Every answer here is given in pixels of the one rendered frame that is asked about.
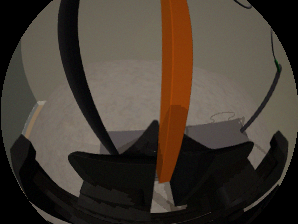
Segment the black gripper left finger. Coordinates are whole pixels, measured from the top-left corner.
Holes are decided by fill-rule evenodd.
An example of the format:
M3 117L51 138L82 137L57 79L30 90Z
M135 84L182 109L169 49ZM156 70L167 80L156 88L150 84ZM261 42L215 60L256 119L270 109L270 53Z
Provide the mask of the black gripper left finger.
M158 121L153 120L144 135L122 155L74 151L69 153L68 161L82 180L144 190L145 205L152 206L157 149Z

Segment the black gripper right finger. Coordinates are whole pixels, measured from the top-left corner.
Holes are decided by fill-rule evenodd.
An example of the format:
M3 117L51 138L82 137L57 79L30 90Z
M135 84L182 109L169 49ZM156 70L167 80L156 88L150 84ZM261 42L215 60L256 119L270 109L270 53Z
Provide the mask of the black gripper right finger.
M174 167L170 189L173 194L174 206L188 204L188 198L209 179L217 169L229 167L235 161L249 157L254 143L231 145L231 147L210 149L197 143L192 137L184 135L180 155Z

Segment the orange handle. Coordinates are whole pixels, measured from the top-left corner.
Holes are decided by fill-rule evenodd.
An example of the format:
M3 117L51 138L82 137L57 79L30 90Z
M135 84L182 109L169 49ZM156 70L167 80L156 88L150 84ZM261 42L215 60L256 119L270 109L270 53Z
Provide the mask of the orange handle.
M186 123L193 77L193 36L186 0L161 0L162 80L157 179L172 180Z

